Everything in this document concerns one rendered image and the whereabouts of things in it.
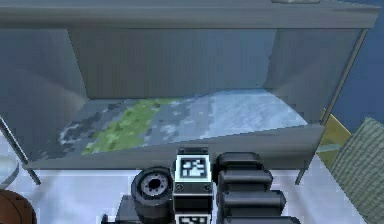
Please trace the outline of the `yellow flat object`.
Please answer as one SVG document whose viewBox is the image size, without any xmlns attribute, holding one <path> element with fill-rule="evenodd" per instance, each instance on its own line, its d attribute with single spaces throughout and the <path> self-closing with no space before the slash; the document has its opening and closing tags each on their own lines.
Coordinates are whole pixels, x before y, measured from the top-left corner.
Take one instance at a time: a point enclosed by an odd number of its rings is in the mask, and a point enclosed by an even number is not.
<svg viewBox="0 0 384 224">
<path fill-rule="evenodd" d="M 325 133 L 316 153 L 325 167 L 329 169 L 338 150 L 351 136 L 351 132 L 333 114 L 329 116 L 325 127 Z"/>
</svg>

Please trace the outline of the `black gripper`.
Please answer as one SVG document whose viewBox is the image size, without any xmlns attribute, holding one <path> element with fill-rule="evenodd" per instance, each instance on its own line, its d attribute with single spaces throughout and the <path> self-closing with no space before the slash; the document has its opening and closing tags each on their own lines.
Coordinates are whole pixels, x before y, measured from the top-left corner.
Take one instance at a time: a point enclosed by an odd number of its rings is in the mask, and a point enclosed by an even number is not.
<svg viewBox="0 0 384 224">
<path fill-rule="evenodd" d="M 152 167 L 137 174 L 123 195 L 115 217 L 101 224 L 172 224 L 172 177 L 168 168 Z"/>
</svg>

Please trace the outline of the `grey-green ribbed cloth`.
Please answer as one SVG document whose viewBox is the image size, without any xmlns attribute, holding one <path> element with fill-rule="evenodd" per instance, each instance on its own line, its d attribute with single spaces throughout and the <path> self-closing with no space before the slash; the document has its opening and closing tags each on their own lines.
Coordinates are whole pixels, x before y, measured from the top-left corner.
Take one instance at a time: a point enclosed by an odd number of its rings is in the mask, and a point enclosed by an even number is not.
<svg viewBox="0 0 384 224">
<path fill-rule="evenodd" d="M 384 124 L 365 118 L 330 172 L 366 224 L 384 224 Z"/>
</svg>

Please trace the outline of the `grey shelf unit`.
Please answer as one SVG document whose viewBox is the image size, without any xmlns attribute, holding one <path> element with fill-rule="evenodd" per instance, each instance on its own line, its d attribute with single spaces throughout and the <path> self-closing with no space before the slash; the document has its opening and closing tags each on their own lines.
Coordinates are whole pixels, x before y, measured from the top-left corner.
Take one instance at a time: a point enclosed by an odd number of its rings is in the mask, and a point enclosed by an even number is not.
<svg viewBox="0 0 384 224">
<path fill-rule="evenodd" d="M 380 10 L 341 0 L 0 0 L 1 130 L 24 168 L 305 171 Z"/>
</svg>

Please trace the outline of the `brown round object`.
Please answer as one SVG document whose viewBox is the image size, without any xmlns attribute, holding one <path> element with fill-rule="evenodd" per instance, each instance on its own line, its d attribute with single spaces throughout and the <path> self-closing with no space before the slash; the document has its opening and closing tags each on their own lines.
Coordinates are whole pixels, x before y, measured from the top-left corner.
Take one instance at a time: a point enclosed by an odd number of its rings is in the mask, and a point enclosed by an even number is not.
<svg viewBox="0 0 384 224">
<path fill-rule="evenodd" d="M 0 224 L 37 224 L 36 212 L 22 195 L 0 190 Z"/>
</svg>

